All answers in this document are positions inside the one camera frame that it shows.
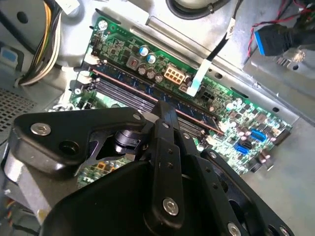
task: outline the capacitor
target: capacitor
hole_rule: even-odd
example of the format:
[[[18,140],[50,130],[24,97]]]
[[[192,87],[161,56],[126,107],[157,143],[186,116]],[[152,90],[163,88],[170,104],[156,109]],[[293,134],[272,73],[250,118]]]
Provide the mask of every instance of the capacitor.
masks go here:
[[[162,73],[157,73],[156,74],[156,82],[157,83],[161,83],[163,81],[163,75],[162,75]]]
[[[153,53],[148,54],[147,56],[147,62],[149,64],[154,64],[156,62],[157,58]]]
[[[231,101],[225,101],[224,106],[228,111],[231,111],[234,109],[234,105]]]
[[[232,121],[232,122],[230,123],[230,127],[234,128],[234,127],[236,127],[236,126],[237,126],[237,123],[236,123],[235,121]]]
[[[237,127],[236,131],[237,131],[238,136],[244,136],[245,135],[245,133],[241,127]]]
[[[270,153],[267,149],[263,149],[261,150],[261,155],[265,158],[265,159],[269,159],[271,156],[270,156]]]
[[[147,77],[151,80],[156,76],[156,71],[154,68],[149,68],[147,71]]]
[[[277,138],[275,137],[275,135],[272,132],[268,132],[267,133],[267,137],[271,142],[274,142],[275,140],[277,140]]]
[[[147,73],[147,70],[148,70],[147,65],[146,64],[141,64],[141,65],[139,65],[138,73],[140,75],[145,75]]]
[[[235,104],[236,104],[237,106],[241,106],[241,105],[243,104],[243,100],[242,100],[241,98],[236,98]]]
[[[259,154],[259,155],[258,155],[258,160],[259,160],[259,162],[260,162],[261,164],[264,164],[264,163],[266,162],[266,159],[265,159],[265,157],[263,157],[262,154]]]
[[[249,135],[252,134],[252,132],[250,131],[250,129],[248,129],[248,127],[246,127],[246,126],[243,126],[243,127],[242,127],[242,130],[243,130],[243,132],[244,132],[244,134],[245,134],[246,136],[249,136]]]
[[[147,56],[149,54],[149,47],[146,45],[143,45],[139,48],[139,54],[143,57]]]
[[[280,128],[280,124],[279,123],[275,123],[274,128],[275,129],[279,129]]]

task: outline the black connector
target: black connector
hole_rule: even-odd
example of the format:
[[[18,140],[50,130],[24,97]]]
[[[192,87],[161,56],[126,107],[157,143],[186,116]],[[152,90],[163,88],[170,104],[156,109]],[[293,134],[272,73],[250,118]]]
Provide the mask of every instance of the black connector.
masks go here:
[[[263,56],[279,56],[290,48],[315,44],[315,30],[295,30],[273,24],[254,33],[258,49]]]

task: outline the blue connector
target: blue connector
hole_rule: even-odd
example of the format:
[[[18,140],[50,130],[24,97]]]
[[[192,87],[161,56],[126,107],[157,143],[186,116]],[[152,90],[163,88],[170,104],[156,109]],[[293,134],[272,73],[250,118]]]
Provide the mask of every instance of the blue connector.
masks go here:
[[[252,129],[251,137],[253,139],[260,141],[260,142],[265,142],[267,139],[267,136],[264,133],[262,133],[256,129]]]
[[[249,149],[245,148],[245,147],[242,147],[241,145],[239,144],[235,144],[234,145],[234,148],[235,150],[239,151],[240,153],[242,153],[243,155],[246,155],[250,152]]]

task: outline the chip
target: chip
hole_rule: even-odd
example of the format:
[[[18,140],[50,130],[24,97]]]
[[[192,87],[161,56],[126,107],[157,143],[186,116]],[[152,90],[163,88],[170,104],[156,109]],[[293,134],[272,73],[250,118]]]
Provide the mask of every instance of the chip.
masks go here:
[[[229,114],[229,117],[230,117],[231,119],[233,119],[233,118],[235,118],[235,117],[236,117],[236,115],[237,115],[237,113],[236,113],[236,112],[231,111],[231,112],[230,112],[230,114]]]
[[[129,57],[130,56],[130,51],[124,50],[123,55],[126,56],[126,57]]]
[[[231,145],[235,144],[235,142],[236,142],[235,138],[230,138],[229,141],[228,141],[228,143],[231,144]]]

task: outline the motherboard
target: motherboard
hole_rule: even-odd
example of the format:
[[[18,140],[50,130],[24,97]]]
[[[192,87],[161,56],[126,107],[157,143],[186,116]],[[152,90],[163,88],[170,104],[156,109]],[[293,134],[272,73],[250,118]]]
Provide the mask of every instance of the motherboard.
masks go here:
[[[87,82],[77,80],[70,100],[76,109],[129,106],[150,112],[163,100],[176,109],[180,128],[194,138],[199,151],[214,149],[240,175],[255,163],[270,162],[270,150],[290,134],[291,126],[275,113],[222,86],[220,74],[205,76],[196,96],[190,96],[197,71],[114,19],[98,19],[88,58],[98,64],[91,67]]]

